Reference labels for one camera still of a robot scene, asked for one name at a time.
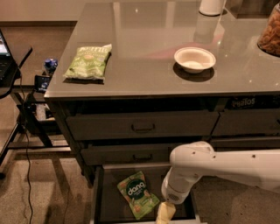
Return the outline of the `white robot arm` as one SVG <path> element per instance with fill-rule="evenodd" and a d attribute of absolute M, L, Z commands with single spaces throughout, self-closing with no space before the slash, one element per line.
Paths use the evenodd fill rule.
<path fill-rule="evenodd" d="M 279 149 L 218 152 L 209 143 L 199 141 L 174 148 L 170 165 L 161 186 L 164 201 L 159 205 L 156 224 L 170 224 L 175 206 L 185 201 L 204 176 L 280 192 Z"/>

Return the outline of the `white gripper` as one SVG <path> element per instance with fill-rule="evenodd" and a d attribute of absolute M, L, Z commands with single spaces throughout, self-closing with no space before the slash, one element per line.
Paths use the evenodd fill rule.
<path fill-rule="evenodd" d="M 183 175 L 175 169 L 170 169 L 161 186 L 161 193 L 167 202 L 162 202 L 157 211 L 156 224 L 169 224 L 176 208 L 173 204 L 182 204 L 189 195 L 196 177 Z"/>

